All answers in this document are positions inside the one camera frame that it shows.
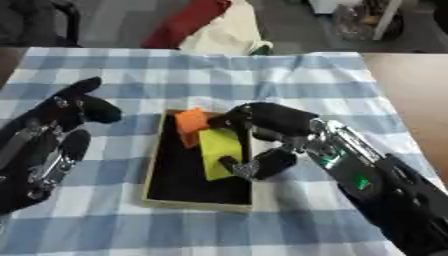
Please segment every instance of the robotic hand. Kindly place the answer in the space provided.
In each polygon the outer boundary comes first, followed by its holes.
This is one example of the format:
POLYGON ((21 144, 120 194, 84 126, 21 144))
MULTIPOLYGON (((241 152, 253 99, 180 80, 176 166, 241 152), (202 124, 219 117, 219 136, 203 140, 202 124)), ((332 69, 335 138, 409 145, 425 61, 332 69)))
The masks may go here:
POLYGON ((112 123, 121 110, 86 93, 99 77, 60 90, 0 130, 0 216, 47 200, 76 162, 90 134, 84 122, 112 123))
POLYGON ((448 255, 448 197, 416 170, 382 155, 338 121, 274 103, 249 103, 209 120, 211 128, 280 141, 282 146, 239 163, 220 162, 248 180, 275 175, 307 154, 338 183, 341 192, 406 255, 448 255))

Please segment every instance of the chair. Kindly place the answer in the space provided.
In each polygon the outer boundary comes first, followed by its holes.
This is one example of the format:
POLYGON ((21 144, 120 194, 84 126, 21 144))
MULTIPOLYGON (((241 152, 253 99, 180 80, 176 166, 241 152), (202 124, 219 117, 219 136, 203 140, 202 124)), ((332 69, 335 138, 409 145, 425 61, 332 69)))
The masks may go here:
POLYGON ((434 20, 440 29, 448 34, 448 2, 446 0, 436 1, 436 10, 434 11, 434 20))
POLYGON ((68 0, 0 0, 0 45, 9 47, 79 47, 81 16, 68 0), (58 35, 55 12, 67 19, 58 35))
POLYGON ((66 0, 52 0, 54 8, 67 17, 67 30, 65 37, 58 36, 58 46, 79 47, 79 24, 81 14, 76 5, 66 0))

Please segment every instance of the red fabric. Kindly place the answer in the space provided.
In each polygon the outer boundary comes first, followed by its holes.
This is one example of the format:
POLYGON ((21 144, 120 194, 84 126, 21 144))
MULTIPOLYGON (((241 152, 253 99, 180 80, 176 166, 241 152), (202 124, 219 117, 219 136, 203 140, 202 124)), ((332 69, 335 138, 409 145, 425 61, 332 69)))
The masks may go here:
POLYGON ((178 49, 187 36, 225 13, 229 0, 191 0, 187 7, 164 21, 142 44, 142 48, 178 49))

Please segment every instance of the white fabric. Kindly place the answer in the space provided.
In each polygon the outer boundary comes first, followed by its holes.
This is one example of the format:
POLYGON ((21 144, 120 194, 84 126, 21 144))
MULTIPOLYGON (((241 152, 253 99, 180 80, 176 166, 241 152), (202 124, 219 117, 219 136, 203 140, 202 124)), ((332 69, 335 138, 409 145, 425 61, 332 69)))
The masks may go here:
POLYGON ((187 37, 180 49, 194 53, 247 55, 272 43, 263 41, 258 31, 255 12, 246 0, 232 0, 227 11, 210 24, 187 37))

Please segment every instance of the blue checkered tablecloth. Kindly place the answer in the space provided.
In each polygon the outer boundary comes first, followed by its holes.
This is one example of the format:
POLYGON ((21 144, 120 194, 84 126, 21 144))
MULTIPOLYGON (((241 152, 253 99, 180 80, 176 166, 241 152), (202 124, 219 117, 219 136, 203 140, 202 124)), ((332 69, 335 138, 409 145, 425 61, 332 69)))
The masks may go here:
POLYGON ((87 124, 85 161, 45 203, 14 213, 0 255, 400 255, 306 156, 254 186, 249 214, 156 209, 139 201, 159 115, 270 101, 338 119, 441 182, 357 53, 225 57, 177 51, 32 48, 0 91, 5 123, 55 91, 100 76, 93 94, 124 111, 87 124))

